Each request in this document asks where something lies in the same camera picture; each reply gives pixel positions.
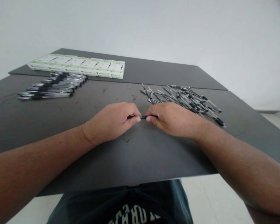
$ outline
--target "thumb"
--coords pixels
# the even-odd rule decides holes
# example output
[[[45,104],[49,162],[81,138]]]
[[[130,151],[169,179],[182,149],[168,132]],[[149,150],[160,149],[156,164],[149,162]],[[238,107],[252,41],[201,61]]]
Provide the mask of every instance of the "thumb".
[[[132,126],[135,125],[135,123],[141,121],[141,119],[139,117],[131,117],[129,119],[127,119],[124,123],[124,127],[126,130],[129,130]]]
[[[148,122],[150,122],[151,124],[153,124],[154,126],[156,126],[158,129],[163,130],[164,126],[163,126],[163,121],[161,121],[160,119],[158,119],[155,116],[148,116],[146,118],[146,120]]]

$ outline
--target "gray table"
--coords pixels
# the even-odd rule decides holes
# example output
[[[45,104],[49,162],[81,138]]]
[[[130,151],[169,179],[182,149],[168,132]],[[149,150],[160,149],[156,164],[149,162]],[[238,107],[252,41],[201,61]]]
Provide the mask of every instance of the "gray table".
[[[198,66],[176,64],[160,61],[145,60],[139,58],[129,58],[117,55],[100,54],[87,51],[78,51],[61,48],[55,54],[76,55],[86,58],[102,58],[108,60],[125,61],[125,70],[123,79],[111,79],[105,77],[92,77],[91,80],[110,81],[110,82],[127,82],[127,83],[144,83],[155,85],[178,85],[191,86],[202,89],[227,90],[223,85],[208,75]],[[9,74],[22,74],[34,76],[49,76],[50,72],[36,71],[23,65]]]
[[[134,102],[144,114],[151,105],[140,84],[87,81],[71,98],[21,102],[15,93],[42,77],[13,75],[0,81],[0,153],[35,142],[94,116],[114,102]],[[150,85],[153,90],[159,86]],[[280,162],[280,130],[230,91],[196,89],[223,113],[226,131]],[[53,180],[40,195],[216,173],[191,140],[169,136],[146,121],[93,149]]]

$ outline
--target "person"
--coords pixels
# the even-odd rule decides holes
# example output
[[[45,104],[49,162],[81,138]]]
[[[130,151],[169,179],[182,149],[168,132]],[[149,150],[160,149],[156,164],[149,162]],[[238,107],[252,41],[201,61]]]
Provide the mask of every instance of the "person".
[[[0,223],[7,222],[71,163],[113,140],[141,116],[131,103],[106,106],[81,126],[0,153]],[[280,217],[280,164],[175,103],[151,106],[146,121],[191,138],[249,206]],[[180,180],[64,194],[48,223],[193,223]]]

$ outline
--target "wrist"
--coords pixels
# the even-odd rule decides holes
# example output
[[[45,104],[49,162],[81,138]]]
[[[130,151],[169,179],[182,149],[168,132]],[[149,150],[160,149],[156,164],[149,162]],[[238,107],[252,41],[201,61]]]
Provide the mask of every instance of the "wrist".
[[[95,134],[90,133],[89,128],[87,127],[87,122],[79,126],[79,135],[82,138],[82,141],[86,142],[87,144],[96,147],[102,142],[98,142]]]
[[[212,128],[212,123],[205,118],[199,117],[197,119],[197,123],[191,126],[190,135],[188,136],[190,139],[195,142],[199,142],[205,138],[210,129]]]

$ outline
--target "floor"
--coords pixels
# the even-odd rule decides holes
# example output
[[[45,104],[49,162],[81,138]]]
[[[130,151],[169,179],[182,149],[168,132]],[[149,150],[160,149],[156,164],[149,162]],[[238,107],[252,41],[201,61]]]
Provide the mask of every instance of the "floor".
[[[262,114],[280,129],[280,117]],[[243,201],[219,174],[183,178],[196,224],[254,224]],[[62,194],[34,198],[8,224],[44,224]]]

